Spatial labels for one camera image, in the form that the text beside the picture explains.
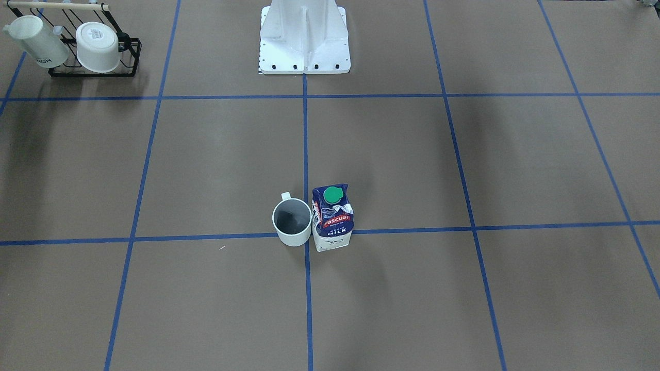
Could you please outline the white mug with handle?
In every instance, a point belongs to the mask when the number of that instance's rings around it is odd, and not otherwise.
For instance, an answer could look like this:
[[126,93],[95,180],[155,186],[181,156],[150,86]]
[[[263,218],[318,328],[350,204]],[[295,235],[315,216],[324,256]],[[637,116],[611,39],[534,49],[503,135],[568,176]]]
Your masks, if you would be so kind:
[[280,197],[271,216],[274,230],[285,246],[304,246],[311,237],[311,208],[303,200],[292,197],[289,192],[281,193]]

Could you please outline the white cup in rack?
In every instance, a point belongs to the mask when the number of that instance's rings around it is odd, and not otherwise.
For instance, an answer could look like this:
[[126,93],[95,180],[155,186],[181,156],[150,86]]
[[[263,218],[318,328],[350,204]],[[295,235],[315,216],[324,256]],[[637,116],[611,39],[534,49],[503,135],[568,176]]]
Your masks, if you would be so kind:
[[108,25],[83,23],[76,29],[76,59],[87,70],[108,73],[120,64],[119,38]]

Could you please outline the white mug in rack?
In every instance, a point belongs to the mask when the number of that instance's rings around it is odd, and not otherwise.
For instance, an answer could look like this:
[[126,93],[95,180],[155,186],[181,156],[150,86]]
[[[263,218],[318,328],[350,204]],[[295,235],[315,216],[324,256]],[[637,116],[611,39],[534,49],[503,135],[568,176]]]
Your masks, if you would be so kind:
[[2,32],[41,68],[56,68],[69,57],[69,49],[41,18],[24,15],[3,26]]

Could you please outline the blue white milk carton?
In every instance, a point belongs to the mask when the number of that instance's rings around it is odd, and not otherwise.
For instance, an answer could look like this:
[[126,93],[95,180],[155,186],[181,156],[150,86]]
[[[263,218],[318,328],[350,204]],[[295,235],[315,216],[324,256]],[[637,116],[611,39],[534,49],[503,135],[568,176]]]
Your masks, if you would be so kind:
[[355,215],[346,183],[312,190],[312,237],[316,251],[346,247],[353,234]]

